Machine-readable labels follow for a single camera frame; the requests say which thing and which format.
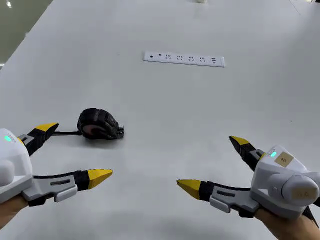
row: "green indicator light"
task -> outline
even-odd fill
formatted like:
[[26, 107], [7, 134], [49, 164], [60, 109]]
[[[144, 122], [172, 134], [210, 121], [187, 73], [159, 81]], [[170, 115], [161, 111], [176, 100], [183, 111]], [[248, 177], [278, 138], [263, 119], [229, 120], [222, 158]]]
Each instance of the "green indicator light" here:
[[4, 140], [6, 140], [8, 142], [11, 142], [12, 139], [9, 136], [6, 135], [6, 136], [4, 136]]

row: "electrical outlet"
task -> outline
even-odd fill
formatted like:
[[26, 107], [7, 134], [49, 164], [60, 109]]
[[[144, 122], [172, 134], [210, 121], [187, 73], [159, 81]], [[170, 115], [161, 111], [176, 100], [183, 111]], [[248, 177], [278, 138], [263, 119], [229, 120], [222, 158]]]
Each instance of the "electrical outlet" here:
[[143, 60], [148, 62], [189, 64], [211, 67], [224, 67], [225, 58], [223, 56], [198, 56], [193, 54], [180, 54], [172, 52], [150, 52], [146, 51]]

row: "beige sticker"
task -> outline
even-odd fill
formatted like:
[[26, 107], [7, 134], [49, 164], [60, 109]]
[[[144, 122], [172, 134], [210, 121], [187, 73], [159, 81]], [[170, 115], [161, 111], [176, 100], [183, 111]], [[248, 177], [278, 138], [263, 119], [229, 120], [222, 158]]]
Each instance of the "beige sticker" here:
[[317, 188], [315, 187], [297, 187], [292, 189], [291, 197], [294, 200], [316, 199]]
[[291, 163], [292, 159], [294, 159], [293, 156], [283, 151], [274, 161], [286, 168], [289, 163]]

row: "white tabletop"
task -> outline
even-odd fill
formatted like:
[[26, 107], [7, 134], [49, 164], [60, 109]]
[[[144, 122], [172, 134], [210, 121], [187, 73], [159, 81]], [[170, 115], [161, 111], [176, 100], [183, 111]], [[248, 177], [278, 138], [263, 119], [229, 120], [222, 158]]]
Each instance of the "white tabletop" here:
[[[35, 174], [114, 174], [25, 208], [0, 238], [272, 239], [258, 220], [195, 200], [176, 179], [249, 187], [253, 173], [229, 135], [264, 151], [281, 144], [320, 171], [313, 18], [288, 0], [54, 0], [0, 72], [1, 127], [20, 135], [57, 121], [71, 131], [94, 107], [112, 113], [125, 137], [52, 137], [32, 156]], [[143, 62], [144, 51], [224, 56], [226, 67]]]

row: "black tape measure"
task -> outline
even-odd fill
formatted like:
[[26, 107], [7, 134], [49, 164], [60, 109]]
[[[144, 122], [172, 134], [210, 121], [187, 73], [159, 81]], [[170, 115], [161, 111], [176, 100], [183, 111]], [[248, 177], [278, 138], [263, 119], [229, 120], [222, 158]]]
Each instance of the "black tape measure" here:
[[87, 139], [120, 139], [125, 131], [107, 111], [88, 108], [82, 111], [77, 123], [78, 131], [55, 131], [54, 135], [83, 135]]

